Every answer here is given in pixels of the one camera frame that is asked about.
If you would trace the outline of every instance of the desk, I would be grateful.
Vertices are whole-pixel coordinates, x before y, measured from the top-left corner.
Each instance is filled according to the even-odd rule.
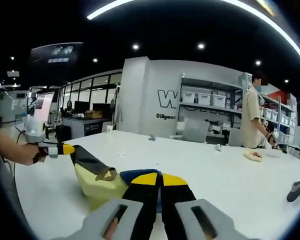
[[[298,219],[300,197],[287,202],[300,181],[300,160],[284,153],[262,162],[243,156],[246,149],[113,131],[70,140],[118,172],[158,169],[188,182],[197,199],[206,199],[234,220],[249,238],[276,240]],[[24,214],[41,239],[65,237],[81,228],[88,203],[70,156],[32,166],[16,165],[15,181]],[[152,240],[166,240],[160,216]]]
[[[71,128],[71,138],[78,139],[93,134],[99,134],[103,130],[103,123],[108,119],[80,119],[78,117],[64,117],[63,124]]]

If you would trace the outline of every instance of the ceiling light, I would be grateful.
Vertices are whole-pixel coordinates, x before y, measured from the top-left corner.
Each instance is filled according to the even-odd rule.
[[[205,48],[205,45],[203,45],[202,43],[198,44],[198,49],[204,49],[204,48]]]
[[[139,49],[139,45],[138,45],[138,44],[135,44],[135,45],[132,46],[132,48],[133,48],[134,50],[138,50],[138,49]]]
[[[105,5],[101,8],[99,8],[98,10],[94,11],[93,13],[89,14],[86,18],[91,20],[91,19],[94,19],[95,17],[113,9],[113,8],[116,8],[122,4],[126,4],[128,2],[132,2],[133,0],[116,0],[116,1],[113,1],[111,3],[109,3],[108,5]]]
[[[108,5],[105,5],[98,10],[94,11],[93,13],[89,14],[87,18],[89,20],[94,19],[95,17],[113,9],[116,8],[122,4],[126,4],[128,2],[132,2],[133,0],[116,0]],[[243,10],[246,10],[247,12],[255,15],[256,17],[260,18],[264,22],[266,22],[268,25],[270,25],[274,30],[276,30],[284,39],[294,48],[294,50],[297,52],[297,54],[300,56],[300,48],[298,45],[291,39],[291,37],[281,28],[279,27],[274,21],[272,21],[269,17],[264,15],[263,13],[259,12],[258,10],[254,9],[253,7],[249,6],[246,3],[243,3],[239,0],[220,0],[232,5],[235,5]]]

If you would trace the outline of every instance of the black ceiling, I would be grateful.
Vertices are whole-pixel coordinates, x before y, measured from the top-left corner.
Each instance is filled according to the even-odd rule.
[[[205,62],[243,72],[252,72],[255,60],[260,59],[270,83],[300,93],[300,57],[271,27],[236,6],[217,0],[135,0],[91,21],[86,19],[110,2],[113,0],[6,4],[0,27],[0,80],[17,82],[23,88],[63,85],[23,77],[30,50],[83,42],[69,81],[121,69],[125,59],[140,56]],[[277,5],[300,39],[300,0],[281,0]],[[199,42],[206,45],[202,51],[197,49]],[[140,44],[140,50],[132,50],[134,43]],[[16,80],[7,77],[12,69],[20,71]]]

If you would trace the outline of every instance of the blue cloth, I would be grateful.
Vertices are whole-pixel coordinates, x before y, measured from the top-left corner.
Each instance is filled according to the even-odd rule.
[[[156,170],[156,169],[138,169],[138,170],[129,170],[129,171],[122,171],[120,172],[120,177],[122,180],[127,184],[128,186],[130,183],[133,181],[133,179],[136,179],[137,177],[145,174],[152,174],[152,173],[157,173],[158,175],[161,176],[161,172]],[[161,207],[161,197],[160,197],[160,190],[158,194],[158,204],[156,207],[157,213],[162,212],[162,207]]]

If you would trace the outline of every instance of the white chair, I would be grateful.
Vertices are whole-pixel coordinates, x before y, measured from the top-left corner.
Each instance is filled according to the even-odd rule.
[[[170,136],[170,139],[195,143],[205,143],[210,123],[202,120],[188,119],[182,135]]]
[[[241,147],[241,130],[239,128],[230,128],[229,146]]]

